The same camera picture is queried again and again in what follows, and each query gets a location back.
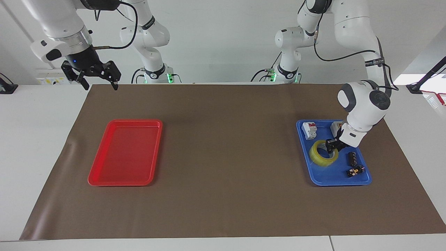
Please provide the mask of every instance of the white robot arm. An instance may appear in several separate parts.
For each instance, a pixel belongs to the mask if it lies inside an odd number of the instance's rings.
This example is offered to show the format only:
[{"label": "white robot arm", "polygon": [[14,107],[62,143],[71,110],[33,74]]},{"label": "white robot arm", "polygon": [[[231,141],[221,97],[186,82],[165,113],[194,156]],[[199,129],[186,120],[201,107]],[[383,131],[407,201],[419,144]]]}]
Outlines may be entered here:
[{"label": "white robot arm", "polygon": [[96,53],[84,22],[76,9],[116,10],[119,0],[22,0],[31,15],[40,23],[46,39],[31,45],[34,54],[43,62],[61,57],[67,60],[61,68],[68,80],[80,83],[86,90],[89,84],[85,76],[97,76],[116,84],[121,73],[113,61],[102,63]]},{"label": "white robot arm", "polygon": [[[368,80],[344,84],[338,93],[340,104],[349,114],[337,137],[326,142],[327,149],[331,152],[334,149],[340,151],[347,146],[357,147],[360,144],[367,132],[385,116],[390,106],[392,88],[387,77],[380,41],[370,25],[366,0],[305,0],[297,15],[300,27],[297,28],[299,38],[295,40],[298,42],[290,42],[293,44],[290,51],[295,51],[297,45],[314,46],[317,54],[319,22],[325,13],[334,14],[336,41],[343,47],[362,54],[368,74]],[[290,65],[290,69],[296,69],[297,64],[292,65],[289,61],[291,60],[282,59],[279,66],[283,68]]]},{"label": "white robot arm", "polygon": [[[165,46],[170,41],[169,31],[150,12],[147,0],[125,0],[132,4],[138,13],[138,31],[131,47],[138,53],[144,65],[147,83],[172,83],[173,69],[164,64],[160,52],[155,47]],[[127,8],[130,19],[135,18],[134,11]],[[132,38],[135,27],[124,27],[121,30],[122,42]]]}]

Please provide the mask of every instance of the black electronic component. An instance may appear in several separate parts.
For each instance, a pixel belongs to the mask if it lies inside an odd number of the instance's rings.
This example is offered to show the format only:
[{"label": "black electronic component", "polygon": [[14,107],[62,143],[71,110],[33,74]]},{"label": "black electronic component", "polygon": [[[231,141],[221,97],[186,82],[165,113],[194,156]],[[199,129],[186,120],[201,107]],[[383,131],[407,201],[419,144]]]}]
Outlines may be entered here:
[{"label": "black electronic component", "polygon": [[2,78],[0,78],[0,94],[13,94],[15,90],[17,89],[18,85],[14,84],[7,76],[5,76],[3,73],[0,72],[0,75],[5,77],[10,84],[8,84],[6,81],[4,81]]},{"label": "black electronic component", "polygon": [[358,159],[355,152],[348,153],[348,163],[351,167],[356,167],[358,165]]},{"label": "black electronic component", "polygon": [[353,177],[353,176],[356,176],[363,172],[365,172],[365,167],[361,166],[361,165],[358,165],[358,166],[353,167],[352,169],[346,171],[348,177]]}]

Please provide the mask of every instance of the tape roll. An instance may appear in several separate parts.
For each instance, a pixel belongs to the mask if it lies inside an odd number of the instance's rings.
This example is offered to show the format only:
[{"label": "tape roll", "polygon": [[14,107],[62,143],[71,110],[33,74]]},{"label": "tape roll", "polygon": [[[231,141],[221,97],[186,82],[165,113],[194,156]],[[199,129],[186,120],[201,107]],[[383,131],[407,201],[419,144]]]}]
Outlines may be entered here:
[{"label": "tape roll", "polygon": [[318,149],[327,151],[325,140],[318,140],[310,149],[310,159],[318,166],[328,167],[333,164],[339,157],[338,150],[334,150],[329,158],[324,158],[318,153]]}]

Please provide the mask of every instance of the brown table cover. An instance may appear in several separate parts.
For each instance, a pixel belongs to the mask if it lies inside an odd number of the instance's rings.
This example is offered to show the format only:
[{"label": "brown table cover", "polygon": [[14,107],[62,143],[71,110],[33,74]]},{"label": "brown table cover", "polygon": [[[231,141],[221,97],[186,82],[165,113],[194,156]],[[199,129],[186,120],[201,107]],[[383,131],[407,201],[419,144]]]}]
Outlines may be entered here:
[{"label": "brown table cover", "polygon": [[[21,240],[445,233],[385,121],[360,146],[371,185],[311,182],[295,124],[343,119],[339,87],[94,85]],[[90,186],[107,123],[149,118],[164,122],[155,180]]]}]

